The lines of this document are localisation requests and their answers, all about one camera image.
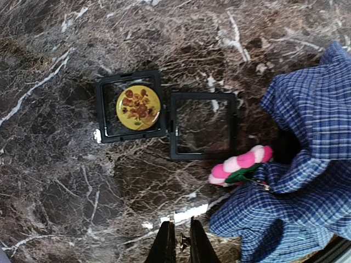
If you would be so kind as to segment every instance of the round pin badge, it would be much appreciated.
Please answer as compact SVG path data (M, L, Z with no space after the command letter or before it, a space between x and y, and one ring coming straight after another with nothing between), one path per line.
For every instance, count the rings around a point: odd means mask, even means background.
M157 122L160 111L161 103L157 94L143 85L129 87L117 99L117 116L131 130L150 128Z

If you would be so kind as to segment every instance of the open display case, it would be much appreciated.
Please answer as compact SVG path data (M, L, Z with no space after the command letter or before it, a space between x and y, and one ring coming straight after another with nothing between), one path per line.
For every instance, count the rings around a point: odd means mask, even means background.
M171 159L216 159L234 154L236 95L171 93L163 99L161 75L143 71L97 81L102 143L170 139Z

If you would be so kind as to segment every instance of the marble surface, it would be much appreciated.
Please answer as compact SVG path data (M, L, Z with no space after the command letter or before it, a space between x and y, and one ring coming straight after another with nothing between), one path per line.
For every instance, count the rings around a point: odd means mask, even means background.
M347 0L0 1L0 242L12 262L143 262L161 220L178 236L200 214L207 229L233 190L206 183L216 161L171 161L167 137L99 144L96 78L160 69L165 97L237 94L243 153L276 136L258 104L275 75L316 65L331 41L351 51L350 13ZM238 238L209 237L223 263L239 260Z

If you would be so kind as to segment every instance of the black display case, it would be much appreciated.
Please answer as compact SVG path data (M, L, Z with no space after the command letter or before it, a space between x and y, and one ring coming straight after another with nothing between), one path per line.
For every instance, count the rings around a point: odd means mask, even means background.
M118 97L133 85L152 89L160 99L157 121L146 130L131 130L117 117ZM179 93L163 97L159 71L104 77L96 83L102 143L169 136L174 160L225 159L234 155L236 95L232 93Z

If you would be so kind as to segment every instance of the blue plaid fabric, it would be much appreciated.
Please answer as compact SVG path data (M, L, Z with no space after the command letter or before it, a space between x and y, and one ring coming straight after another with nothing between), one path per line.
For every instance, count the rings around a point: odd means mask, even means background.
M277 76L262 106L303 150L291 165L262 165L254 177L270 191L240 186L210 231L242 237L243 263L290 262L333 234L351 240L351 57L332 43L320 66Z

